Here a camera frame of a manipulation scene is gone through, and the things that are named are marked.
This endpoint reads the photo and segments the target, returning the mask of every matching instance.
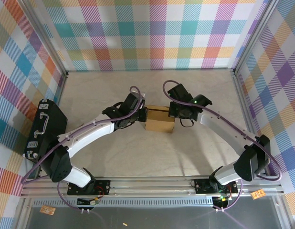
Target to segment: plaid wallpaper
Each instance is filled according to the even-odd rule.
[[[110,71],[227,67],[266,1],[30,2],[67,69]],[[263,6],[258,15],[255,4]]]
[[[271,139],[295,219],[295,0],[279,2],[239,79],[256,130]]]
[[[42,98],[57,100],[61,73],[16,0],[0,0],[0,229],[9,229],[22,176],[22,153]]]
[[[252,23],[250,29],[248,30],[247,35],[246,35],[245,39],[243,40],[242,46],[239,49],[238,54],[237,54],[237,56],[236,56],[236,58],[235,58],[235,60],[234,60],[234,62],[232,64],[233,69],[235,69],[235,66],[238,63],[238,61],[239,61],[239,59],[240,59],[240,57],[241,57],[241,55],[242,55],[242,53],[243,53],[243,51],[245,49],[245,46],[247,45],[247,42],[248,42],[250,36],[252,35],[254,29],[256,28],[256,26],[257,26],[257,24],[259,22],[259,19],[260,19],[261,15],[262,15],[263,11],[265,10],[265,7],[266,7],[268,1],[269,0],[263,0],[263,3],[261,4],[260,9],[259,9],[258,13],[256,14],[256,17],[254,18],[253,23]]]

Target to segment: floor surface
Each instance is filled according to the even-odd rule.
[[[68,117],[67,131],[123,101],[132,85],[146,93],[146,104],[169,106],[170,100],[162,92],[168,79],[182,83],[192,96],[203,94],[212,100],[210,108],[245,127],[229,70],[71,72],[60,101]],[[237,158],[207,127],[196,123],[184,128],[176,120],[172,134],[146,131],[143,123],[135,123],[91,143],[71,162],[96,177],[178,176],[209,175]]]

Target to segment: small cardboard box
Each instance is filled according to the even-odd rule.
[[[167,106],[147,105],[146,130],[173,133],[175,118],[169,117]]]

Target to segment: purple cable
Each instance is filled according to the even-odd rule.
[[[42,176],[42,177],[39,177],[39,178],[35,178],[34,180],[29,180],[29,181],[25,182],[25,184],[27,185],[29,183],[32,183],[34,181],[37,181],[37,180],[40,180],[40,179],[43,179],[43,178],[47,178],[47,177],[48,177],[48,175],[45,175],[45,176]]]
[[[241,187],[240,187],[239,193],[237,195],[237,198],[233,201],[232,204],[230,204],[229,206],[225,207],[224,210],[230,209],[233,205],[236,204],[236,202],[240,198],[240,195],[241,195],[241,192],[242,192],[242,189],[243,189],[243,182],[242,182],[242,180],[239,180],[239,181],[240,181]]]
[[[100,123],[103,123],[103,122],[108,122],[108,121],[110,121],[110,122],[115,122],[115,121],[119,121],[119,120],[123,120],[123,119],[126,119],[126,118],[128,118],[128,117],[130,117],[130,116],[132,116],[139,108],[140,108],[140,106],[141,106],[141,101],[142,101],[142,98],[141,98],[141,92],[140,92],[140,90],[139,90],[139,88],[137,88],[136,86],[131,86],[130,88],[129,88],[129,91],[131,92],[131,90],[133,89],[133,88],[135,88],[136,90],[137,90],[137,92],[138,92],[138,103],[137,103],[137,105],[136,105],[136,107],[135,107],[135,109],[131,112],[131,113],[129,113],[128,115],[126,115],[126,116],[123,116],[123,117],[120,117],[120,118],[109,118],[109,119],[105,119],[105,120],[100,120],[100,121],[97,121],[97,122],[95,122],[95,123],[91,123],[91,124],[88,124],[88,125],[86,125],[86,126],[83,126],[82,128],[80,128],[80,129],[78,129],[78,130],[76,130],[76,131],[74,131],[72,134],[70,134],[69,135],[69,137],[73,137],[74,135],[76,135],[76,134],[78,134],[79,132],[82,132],[82,131],[84,131],[85,129],[87,129],[87,128],[90,128],[91,126],[96,126],[96,125],[99,125]],[[63,145],[66,141],[68,141],[68,139],[67,138],[65,138],[63,141],[61,141],[60,143],[58,143],[56,146],[54,146],[53,148],[51,148],[30,170],[29,170],[29,172],[27,172],[27,174],[26,175],[24,175],[23,176],[23,178],[21,179],[21,183],[23,184],[23,185],[27,185],[27,184],[29,184],[29,183],[31,183],[31,182],[34,182],[34,181],[36,181],[36,179],[34,179],[34,180],[31,180],[31,181],[26,181],[26,179],[29,177],[29,175],[51,154],[51,153],[53,153],[60,145]]]
[[[63,198],[63,195],[62,195],[61,192],[60,192],[60,183],[61,183],[61,182],[58,182],[58,183],[57,183],[57,193],[58,193],[59,197],[61,198],[61,200],[62,200],[62,201],[65,203],[65,205],[67,205],[68,207],[70,207],[70,208],[72,208],[72,209],[74,209],[74,210],[77,210],[77,211],[82,211],[82,210],[80,210],[79,208],[77,208],[77,207],[72,206],[71,204],[69,204],[69,203],[67,202],[67,200],[65,200],[65,199]],[[102,218],[102,216],[100,216],[97,212],[94,212],[94,211],[89,211],[89,212],[92,212],[92,213],[94,213],[95,215],[97,215],[97,216],[101,219],[103,225],[105,225],[105,228],[107,228],[106,223],[105,223],[104,219]]]
[[[218,118],[222,119],[224,122],[226,122],[229,126],[231,126],[234,130],[236,130],[238,133],[240,133],[243,137],[247,138],[248,140],[250,140],[252,143],[254,143],[256,146],[258,146],[260,149],[262,149],[266,155],[269,156],[269,158],[274,162],[274,164],[277,166],[278,168],[278,177],[277,178],[267,178],[267,177],[263,177],[263,176],[260,176],[258,175],[257,177],[261,178],[261,179],[264,179],[264,180],[269,180],[269,181],[278,181],[281,179],[282,177],[282,171],[281,171],[281,168],[278,164],[278,162],[276,161],[276,159],[271,155],[270,152],[268,152],[261,144],[259,144],[258,142],[256,142],[254,139],[252,139],[251,137],[247,136],[247,134],[245,134],[241,129],[239,129],[238,127],[236,127],[234,124],[232,124],[229,120],[227,120],[226,118],[224,118],[223,116],[221,116],[219,113],[207,108],[207,107],[204,107],[204,106],[201,106],[201,105],[198,105],[198,104],[190,104],[190,103],[185,103],[185,102],[181,102],[181,101],[178,101],[176,99],[173,99],[171,96],[168,95],[168,93],[166,92],[166,89],[165,89],[165,86],[167,83],[176,83],[176,84],[179,84],[177,81],[174,81],[174,80],[167,80],[163,83],[162,85],[162,90],[163,90],[163,93],[166,95],[167,98],[169,98],[170,100],[178,103],[178,104],[181,104],[181,105],[185,105],[185,106],[195,106],[195,107],[198,107],[198,108],[201,108],[203,110],[206,110],[206,111],[209,111],[210,113],[214,114],[215,116],[217,116]]]

